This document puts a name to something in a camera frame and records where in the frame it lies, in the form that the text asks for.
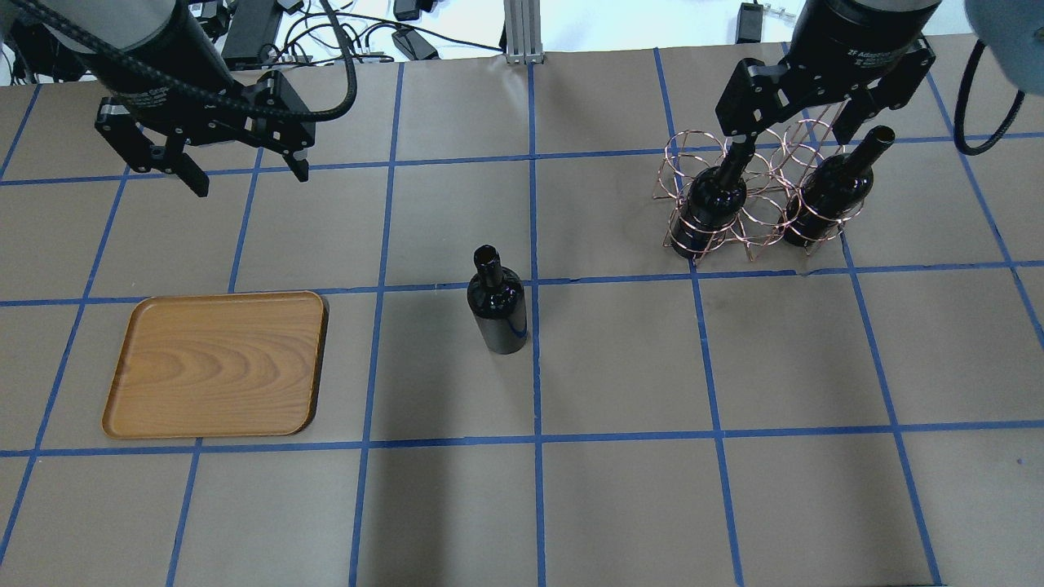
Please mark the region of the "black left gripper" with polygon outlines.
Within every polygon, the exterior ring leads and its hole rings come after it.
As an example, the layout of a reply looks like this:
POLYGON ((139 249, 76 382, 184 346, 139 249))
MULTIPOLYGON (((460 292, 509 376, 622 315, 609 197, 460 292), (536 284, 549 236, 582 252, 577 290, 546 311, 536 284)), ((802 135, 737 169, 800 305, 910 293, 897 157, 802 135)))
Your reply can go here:
POLYGON ((134 79, 127 72, 98 75, 109 97, 101 101, 95 130, 132 170, 173 174, 195 196, 210 193, 210 178, 184 152, 185 146, 236 141, 283 156, 301 183, 310 177, 309 148, 316 123, 280 117, 251 117, 224 105, 206 104, 169 85, 134 79))

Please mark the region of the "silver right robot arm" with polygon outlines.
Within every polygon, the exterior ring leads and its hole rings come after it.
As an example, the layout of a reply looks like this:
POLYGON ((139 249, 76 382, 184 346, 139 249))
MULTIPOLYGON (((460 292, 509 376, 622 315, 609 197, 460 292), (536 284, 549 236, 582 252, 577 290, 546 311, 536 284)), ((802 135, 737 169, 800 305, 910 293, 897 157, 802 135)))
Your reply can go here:
POLYGON ((881 110, 909 103, 935 63, 923 36, 936 1, 808 1, 778 64, 741 60, 716 104, 731 139, 723 174, 745 170, 754 142, 798 112, 843 104, 833 122, 840 145, 881 110))

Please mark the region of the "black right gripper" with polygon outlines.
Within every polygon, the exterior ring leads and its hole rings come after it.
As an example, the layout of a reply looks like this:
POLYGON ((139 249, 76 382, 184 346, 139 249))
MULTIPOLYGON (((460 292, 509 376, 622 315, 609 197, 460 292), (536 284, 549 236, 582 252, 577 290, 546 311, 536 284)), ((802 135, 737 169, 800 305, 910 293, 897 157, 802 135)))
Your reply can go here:
POLYGON ((923 36, 935 11, 935 1, 806 2, 786 55, 741 60, 723 88, 715 114, 734 138, 721 174, 742 177, 754 135, 806 108, 844 103, 831 124, 843 146, 885 108, 905 108, 936 60, 923 36))

